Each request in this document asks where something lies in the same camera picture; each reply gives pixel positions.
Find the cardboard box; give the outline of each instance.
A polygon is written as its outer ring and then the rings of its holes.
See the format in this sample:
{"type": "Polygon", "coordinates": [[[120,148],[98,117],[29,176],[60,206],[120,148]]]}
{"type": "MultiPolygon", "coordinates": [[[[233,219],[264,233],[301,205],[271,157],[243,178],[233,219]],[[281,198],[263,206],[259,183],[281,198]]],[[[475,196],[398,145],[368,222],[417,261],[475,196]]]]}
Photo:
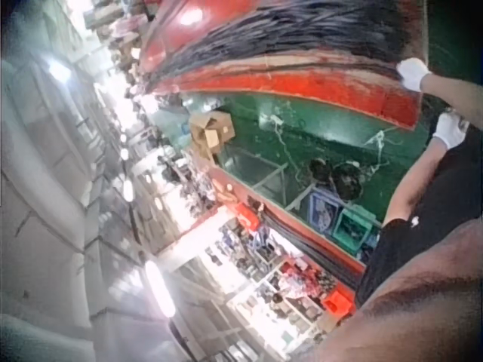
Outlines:
{"type": "Polygon", "coordinates": [[[213,155],[221,152],[221,146],[235,136],[232,116],[225,112],[198,113],[189,118],[193,148],[213,161],[213,155]]]}

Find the fluorescent light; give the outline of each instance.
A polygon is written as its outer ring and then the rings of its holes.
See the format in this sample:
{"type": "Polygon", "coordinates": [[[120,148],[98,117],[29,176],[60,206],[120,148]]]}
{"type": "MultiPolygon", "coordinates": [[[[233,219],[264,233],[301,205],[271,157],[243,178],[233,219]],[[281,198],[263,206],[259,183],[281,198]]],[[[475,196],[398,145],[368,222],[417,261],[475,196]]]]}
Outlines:
{"type": "Polygon", "coordinates": [[[188,10],[180,19],[181,25],[192,25],[203,19],[203,11],[200,8],[188,10]]]}
{"type": "Polygon", "coordinates": [[[121,149],[121,158],[126,161],[129,158],[128,149],[121,149]]]}
{"type": "Polygon", "coordinates": [[[70,79],[70,69],[66,68],[60,63],[54,62],[51,64],[48,71],[52,74],[54,78],[62,83],[66,83],[70,79]]]}
{"type": "Polygon", "coordinates": [[[144,265],[144,271],[159,308],[167,318],[173,317],[176,308],[158,266],[152,260],[148,260],[144,265]]]}
{"type": "Polygon", "coordinates": [[[159,109],[158,101],[152,94],[147,94],[141,98],[141,105],[146,110],[146,113],[156,113],[159,109]]]}
{"type": "Polygon", "coordinates": [[[154,198],[154,203],[156,204],[158,210],[163,210],[163,203],[161,202],[161,200],[159,200],[159,198],[154,198]]]}
{"type": "Polygon", "coordinates": [[[141,54],[141,49],[139,49],[139,48],[132,48],[131,49],[131,56],[134,59],[139,59],[140,54],[141,54]]]}
{"type": "Polygon", "coordinates": [[[122,184],[122,197],[127,202],[132,202],[134,200],[133,183],[131,182],[130,179],[125,180],[124,183],[122,184]]]}

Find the blurred skin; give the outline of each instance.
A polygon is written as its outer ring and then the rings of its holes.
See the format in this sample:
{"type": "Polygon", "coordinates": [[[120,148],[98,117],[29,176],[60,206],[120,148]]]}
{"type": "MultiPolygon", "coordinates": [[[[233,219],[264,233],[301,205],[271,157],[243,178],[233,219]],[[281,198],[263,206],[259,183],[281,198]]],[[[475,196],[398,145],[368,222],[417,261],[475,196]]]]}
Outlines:
{"type": "Polygon", "coordinates": [[[308,360],[481,361],[482,281],[483,222],[473,220],[389,277],[308,360]]]}

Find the red container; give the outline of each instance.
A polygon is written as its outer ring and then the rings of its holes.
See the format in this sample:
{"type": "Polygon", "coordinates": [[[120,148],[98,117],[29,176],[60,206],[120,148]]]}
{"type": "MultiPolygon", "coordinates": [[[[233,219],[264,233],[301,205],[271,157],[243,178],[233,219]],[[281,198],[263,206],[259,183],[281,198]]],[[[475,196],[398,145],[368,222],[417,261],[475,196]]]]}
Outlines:
{"type": "Polygon", "coordinates": [[[349,313],[352,303],[345,296],[335,290],[322,301],[322,305],[333,315],[343,317],[349,313]]]}
{"type": "Polygon", "coordinates": [[[238,221],[251,232],[255,232],[260,226],[260,220],[256,213],[254,213],[247,205],[242,202],[236,205],[229,206],[229,209],[235,213],[238,221]]]}

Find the black shirt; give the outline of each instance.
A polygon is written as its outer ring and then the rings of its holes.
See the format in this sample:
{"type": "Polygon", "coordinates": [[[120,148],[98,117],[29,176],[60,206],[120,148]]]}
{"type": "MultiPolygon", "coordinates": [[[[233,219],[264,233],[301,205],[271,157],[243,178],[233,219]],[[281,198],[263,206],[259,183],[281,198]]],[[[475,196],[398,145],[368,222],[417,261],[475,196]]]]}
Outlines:
{"type": "Polygon", "coordinates": [[[462,223],[480,217],[481,185],[480,162],[437,171],[409,220],[393,220],[381,230],[355,295],[357,307],[406,262],[443,240],[462,223]]]}

